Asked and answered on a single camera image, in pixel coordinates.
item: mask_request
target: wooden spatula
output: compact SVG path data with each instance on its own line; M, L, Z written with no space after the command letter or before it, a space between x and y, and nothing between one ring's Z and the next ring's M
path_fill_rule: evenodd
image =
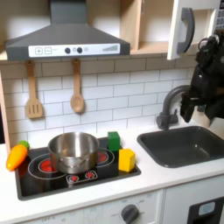
M71 107L74 112L80 113L84 109L84 101L81 96L81 62L77 59L73 60L73 87Z
M25 106L26 115L29 118L41 117L43 114L43 109L41 103L39 102L36 96L36 86L34 78L35 63L33 61L26 61L25 66L27 69L29 91L30 91L30 99Z

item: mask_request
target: range hood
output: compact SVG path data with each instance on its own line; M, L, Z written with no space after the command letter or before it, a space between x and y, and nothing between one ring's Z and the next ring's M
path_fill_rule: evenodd
M86 0L50 0L51 24L5 43L8 60L129 55L130 43L87 24Z

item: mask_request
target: faucet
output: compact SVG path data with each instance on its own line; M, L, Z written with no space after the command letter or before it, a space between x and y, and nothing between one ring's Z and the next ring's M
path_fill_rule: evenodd
M161 130L168 130L170 124L178 123L178 111L175 109L174 114L170 114L170 106L172 98L180 93L184 93L190 90L190 85L175 87L164 99L163 111L157 117L157 126Z

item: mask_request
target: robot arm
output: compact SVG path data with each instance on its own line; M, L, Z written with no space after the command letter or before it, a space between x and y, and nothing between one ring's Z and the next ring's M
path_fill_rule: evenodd
M224 33L202 39L196 60L191 88L182 94L180 114L189 123L194 107L204 106L210 120L224 118Z

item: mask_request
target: stovetop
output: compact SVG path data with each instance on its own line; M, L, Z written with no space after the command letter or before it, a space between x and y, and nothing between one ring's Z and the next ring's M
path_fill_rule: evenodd
M54 171L47 148L30 150L27 159L16 171L17 196L31 200L55 193L98 185L139 175L136 166L131 172L118 170L118 151L107 148L107 138L100 138L96 166L90 171L70 175Z

